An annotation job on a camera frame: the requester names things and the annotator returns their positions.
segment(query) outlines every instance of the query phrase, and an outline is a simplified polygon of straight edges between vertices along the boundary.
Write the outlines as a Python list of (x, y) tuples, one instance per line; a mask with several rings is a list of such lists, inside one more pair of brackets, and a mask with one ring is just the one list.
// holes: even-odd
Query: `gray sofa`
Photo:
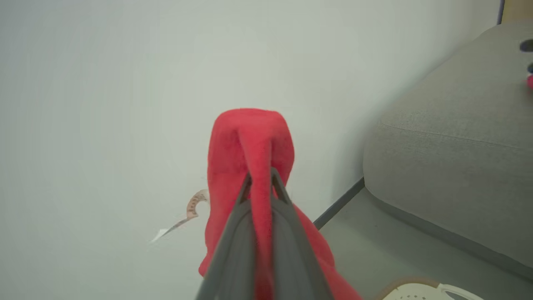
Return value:
[(496, 26), (383, 115), (365, 184), (397, 217), (533, 280), (533, 20)]

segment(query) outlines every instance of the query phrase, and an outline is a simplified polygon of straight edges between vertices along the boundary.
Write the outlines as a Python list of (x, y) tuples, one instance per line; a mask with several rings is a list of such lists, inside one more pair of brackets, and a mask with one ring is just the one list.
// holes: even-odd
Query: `sofa seam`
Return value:
[(380, 121), (380, 124), (385, 126), (385, 127), (398, 129), (398, 130), (403, 130), (403, 131), (408, 131), (408, 132), (413, 132), (413, 133), (419, 133), (419, 134), (428, 135), (428, 136), (439, 136), (439, 137), (448, 138), (448, 139), (457, 139), (457, 140), (468, 141), (468, 142), (475, 143), (475, 144), (484, 144), (484, 145), (490, 145), (490, 146), (497, 146), (497, 147), (500, 147), (500, 148), (513, 149), (513, 150), (518, 150), (518, 151), (521, 151), (521, 152), (531, 152), (531, 150), (528, 149), (528, 148), (518, 148), (518, 147), (509, 146), (509, 145), (490, 143), (490, 142), (487, 142), (487, 141), (480, 141), (480, 140), (474, 140), (474, 139), (468, 139), (468, 138), (462, 138), (462, 137), (447, 136), (447, 135), (443, 135), (443, 134), (440, 134), (440, 133), (419, 131), (419, 130), (410, 130), (410, 129), (400, 128), (400, 127), (390, 126), (390, 125), (387, 125), (387, 124), (383, 123), (383, 121)]

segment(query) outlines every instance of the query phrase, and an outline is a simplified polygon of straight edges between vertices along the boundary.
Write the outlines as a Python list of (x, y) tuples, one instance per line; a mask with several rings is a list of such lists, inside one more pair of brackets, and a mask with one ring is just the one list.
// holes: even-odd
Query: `red object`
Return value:
[[(277, 112), (260, 109), (235, 109), (221, 114), (213, 125), (207, 161), (211, 212), (205, 229), (207, 255), (199, 272), (202, 276), (207, 272), (244, 178), (250, 172), (258, 251), (255, 295), (257, 300), (272, 300), (270, 167), (275, 167), (287, 184), (294, 162), (293, 142), (285, 119)], [(333, 254), (324, 237), (298, 207), (295, 209), (335, 299), (361, 299), (335, 270)]]

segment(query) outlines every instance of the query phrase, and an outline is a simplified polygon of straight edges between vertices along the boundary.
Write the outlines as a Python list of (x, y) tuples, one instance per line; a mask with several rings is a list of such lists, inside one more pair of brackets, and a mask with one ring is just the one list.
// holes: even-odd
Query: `paper scrap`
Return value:
[(208, 190), (201, 190), (198, 193), (196, 193), (191, 200), (189, 200), (189, 203), (187, 203), (187, 217), (170, 228), (162, 228), (157, 232), (156, 236), (150, 241), (150, 244), (155, 243), (160, 238), (164, 237), (174, 229), (180, 227), (181, 225), (187, 223), (188, 221), (198, 217), (198, 213), (196, 212), (196, 205), (200, 202), (207, 202), (209, 204), (209, 191)]

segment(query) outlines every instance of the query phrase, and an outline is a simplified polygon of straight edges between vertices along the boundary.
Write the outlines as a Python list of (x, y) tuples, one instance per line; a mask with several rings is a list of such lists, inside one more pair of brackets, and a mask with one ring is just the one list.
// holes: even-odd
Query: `white object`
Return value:
[(414, 280), (416, 282), (392, 285), (386, 289), (378, 300), (454, 300), (449, 294), (459, 295), (467, 300), (483, 300), (475, 294), (451, 285), (433, 284), (429, 280)]
[(176, 224), (174, 224), (170, 228), (162, 228), (159, 230), (159, 232), (156, 234), (156, 236), (150, 241), (150, 243), (154, 243), (158, 241), (160, 238), (165, 236), (166, 234), (170, 233), (174, 229), (180, 227), (181, 225), (187, 223), (188, 221), (198, 217), (198, 213), (196, 212), (196, 205), (200, 202), (207, 202), (209, 204), (209, 191), (208, 190), (201, 190), (198, 193), (196, 193), (191, 200), (189, 200), (189, 203), (187, 203), (187, 213), (185, 219), (182, 219), (178, 221)]

